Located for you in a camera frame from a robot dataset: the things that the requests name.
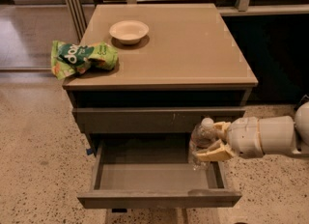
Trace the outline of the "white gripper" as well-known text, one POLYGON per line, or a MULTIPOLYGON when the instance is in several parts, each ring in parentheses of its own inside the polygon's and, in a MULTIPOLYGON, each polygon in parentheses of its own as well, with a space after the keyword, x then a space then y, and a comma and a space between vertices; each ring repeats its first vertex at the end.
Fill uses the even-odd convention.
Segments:
POLYGON ((263 157, 259 120, 256 117, 238 118, 234 122, 217 122, 213 124, 218 137, 227 134, 228 144, 221 139, 215 141, 207 149, 194 153, 199 161, 225 161, 236 156, 242 158, 263 157))

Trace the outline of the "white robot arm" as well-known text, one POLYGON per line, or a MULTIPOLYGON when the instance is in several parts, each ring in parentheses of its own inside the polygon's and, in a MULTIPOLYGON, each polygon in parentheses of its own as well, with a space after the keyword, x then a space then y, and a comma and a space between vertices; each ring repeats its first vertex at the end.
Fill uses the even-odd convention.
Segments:
POLYGON ((205 118, 191 134, 191 156, 196 164, 224 161, 235 156, 261 158, 266 154, 308 156, 309 102, 300 105, 295 117, 238 118, 215 123, 205 118))

